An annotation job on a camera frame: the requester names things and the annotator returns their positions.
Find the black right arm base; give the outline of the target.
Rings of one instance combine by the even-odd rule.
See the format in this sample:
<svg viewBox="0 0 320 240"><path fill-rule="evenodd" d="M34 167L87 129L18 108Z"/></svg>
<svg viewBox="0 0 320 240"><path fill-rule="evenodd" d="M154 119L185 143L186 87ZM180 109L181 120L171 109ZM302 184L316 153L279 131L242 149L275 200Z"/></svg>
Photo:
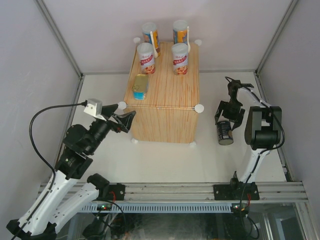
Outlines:
<svg viewBox="0 0 320 240"><path fill-rule="evenodd" d="M259 200L258 186L252 181L252 174L240 180L235 171L229 183L213 185L216 201Z"/></svg>

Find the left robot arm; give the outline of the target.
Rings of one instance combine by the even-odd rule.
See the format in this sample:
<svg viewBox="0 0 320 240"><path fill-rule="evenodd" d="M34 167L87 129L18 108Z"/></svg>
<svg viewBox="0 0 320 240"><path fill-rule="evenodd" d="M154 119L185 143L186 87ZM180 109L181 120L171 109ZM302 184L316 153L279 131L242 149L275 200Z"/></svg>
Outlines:
<svg viewBox="0 0 320 240"><path fill-rule="evenodd" d="M89 128L75 124L68 128L63 139L64 150L55 166L49 165L52 175L44 190L30 209L19 219L10 220L6 228L14 238L21 240L54 240L63 226L81 208L98 200L114 203L117 196L110 191L110 182L98 173L66 201L63 198L82 178L91 158L107 134L128 133L136 111L116 114L120 103L103 105L96 99L80 103L84 112L94 118Z"/></svg>

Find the aluminium mounting rail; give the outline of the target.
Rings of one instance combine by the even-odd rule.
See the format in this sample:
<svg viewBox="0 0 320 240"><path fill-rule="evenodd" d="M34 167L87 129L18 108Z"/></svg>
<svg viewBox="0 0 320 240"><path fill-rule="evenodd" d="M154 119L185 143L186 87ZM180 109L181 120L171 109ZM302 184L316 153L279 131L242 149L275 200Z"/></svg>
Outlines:
<svg viewBox="0 0 320 240"><path fill-rule="evenodd" d="M125 183L116 186L110 200L124 202L235 202L250 199L265 203L294 203L308 200L301 182L257 182L250 197L240 190L236 197L224 193L218 183Z"/></svg>

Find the wooden cabinet box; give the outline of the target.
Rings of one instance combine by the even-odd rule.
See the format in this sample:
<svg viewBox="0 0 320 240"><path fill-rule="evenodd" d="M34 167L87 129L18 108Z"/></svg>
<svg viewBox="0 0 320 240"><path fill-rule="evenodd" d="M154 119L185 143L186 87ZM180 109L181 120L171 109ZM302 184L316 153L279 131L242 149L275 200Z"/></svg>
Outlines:
<svg viewBox="0 0 320 240"><path fill-rule="evenodd" d="M155 60L155 73L148 76L143 100L133 96L136 75L141 73L139 56L134 54L124 95L124 111L135 111L130 132L137 141L190 144L195 141L200 103L199 46L191 43L188 71L173 72L172 42L160 43L161 54Z"/></svg>

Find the white red label can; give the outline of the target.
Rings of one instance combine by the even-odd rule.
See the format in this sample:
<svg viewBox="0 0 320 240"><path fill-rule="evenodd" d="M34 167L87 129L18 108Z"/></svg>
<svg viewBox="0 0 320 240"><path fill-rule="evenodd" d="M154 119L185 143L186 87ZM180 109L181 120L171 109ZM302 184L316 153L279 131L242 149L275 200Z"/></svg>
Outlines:
<svg viewBox="0 0 320 240"><path fill-rule="evenodd" d="M155 73L156 65L153 45L143 42L137 46L137 53L142 74L150 75Z"/></svg>
<svg viewBox="0 0 320 240"><path fill-rule="evenodd" d="M178 76L188 72L188 46L185 43L176 43L171 47L173 73Z"/></svg>

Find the blue yellow can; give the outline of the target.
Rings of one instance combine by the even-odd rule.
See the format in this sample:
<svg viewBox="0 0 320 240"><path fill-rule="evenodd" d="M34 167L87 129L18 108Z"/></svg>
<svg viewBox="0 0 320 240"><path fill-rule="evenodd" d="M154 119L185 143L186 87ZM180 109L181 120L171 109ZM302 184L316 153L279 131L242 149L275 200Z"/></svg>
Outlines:
<svg viewBox="0 0 320 240"><path fill-rule="evenodd" d="M188 53L191 51L191 45L189 40L190 28L187 21L179 19L173 23L173 43L186 44L188 47Z"/></svg>

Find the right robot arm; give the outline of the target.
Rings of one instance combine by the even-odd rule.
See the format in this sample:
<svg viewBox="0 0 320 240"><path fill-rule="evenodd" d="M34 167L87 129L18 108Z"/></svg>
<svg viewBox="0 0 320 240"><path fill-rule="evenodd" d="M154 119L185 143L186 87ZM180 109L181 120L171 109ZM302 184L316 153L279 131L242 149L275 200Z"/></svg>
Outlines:
<svg viewBox="0 0 320 240"><path fill-rule="evenodd" d="M248 193L246 185L255 182L257 170L264 158L285 142L285 131L282 127L282 109L262 100L250 83L226 76L228 81L229 101L220 101L214 115L220 145L231 141L232 131L241 126L245 109L237 99L238 93L243 92L251 98L247 121L244 129L244 141L248 148L240 167L234 171L229 187L230 195L237 200Z"/></svg>

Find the blue rectangular tin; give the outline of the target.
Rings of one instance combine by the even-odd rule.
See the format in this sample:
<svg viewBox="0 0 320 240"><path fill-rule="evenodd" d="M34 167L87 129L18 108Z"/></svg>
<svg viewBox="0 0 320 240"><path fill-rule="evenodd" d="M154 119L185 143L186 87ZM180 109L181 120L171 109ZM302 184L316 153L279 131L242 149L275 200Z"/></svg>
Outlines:
<svg viewBox="0 0 320 240"><path fill-rule="evenodd" d="M218 143L222 146L231 145L234 142L231 123L227 120L216 124Z"/></svg>

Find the blue can with spoon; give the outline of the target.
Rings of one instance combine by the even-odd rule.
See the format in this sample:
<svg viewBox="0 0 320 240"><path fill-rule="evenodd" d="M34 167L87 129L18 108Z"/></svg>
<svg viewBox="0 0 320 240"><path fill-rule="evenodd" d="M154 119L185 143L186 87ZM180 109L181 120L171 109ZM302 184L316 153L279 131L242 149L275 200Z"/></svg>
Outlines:
<svg viewBox="0 0 320 240"><path fill-rule="evenodd" d="M161 55L161 49L159 44L157 25L154 22L147 22L142 25L141 29L144 41L154 46L157 52L157 56L159 57Z"/></svg>

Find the gold rectangular tin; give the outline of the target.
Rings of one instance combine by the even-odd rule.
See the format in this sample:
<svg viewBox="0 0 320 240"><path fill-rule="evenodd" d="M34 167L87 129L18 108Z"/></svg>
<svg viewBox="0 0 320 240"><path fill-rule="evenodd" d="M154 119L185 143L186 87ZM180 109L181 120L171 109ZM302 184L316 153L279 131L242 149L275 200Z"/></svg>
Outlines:
<svg viewBox="0 0 320 240"><path fill-rule="evenodd" d="M144 100L149 87L149 76L147 74L138 74L135 76L132 93L135 100Z"/></svg>

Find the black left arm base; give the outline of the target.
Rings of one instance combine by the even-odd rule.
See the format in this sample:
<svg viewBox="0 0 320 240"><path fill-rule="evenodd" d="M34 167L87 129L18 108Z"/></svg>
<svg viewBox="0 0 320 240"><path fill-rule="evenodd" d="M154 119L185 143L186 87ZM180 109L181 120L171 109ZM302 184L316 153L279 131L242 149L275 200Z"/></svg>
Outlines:
<svg viewBox="0 0 320 240"><path fill-rule="evenodd" d="M90 175L87 183L91 183L98 190L98 201L123 201L125 198L126 186L121 183L110 183L98 173Z"/></svg>

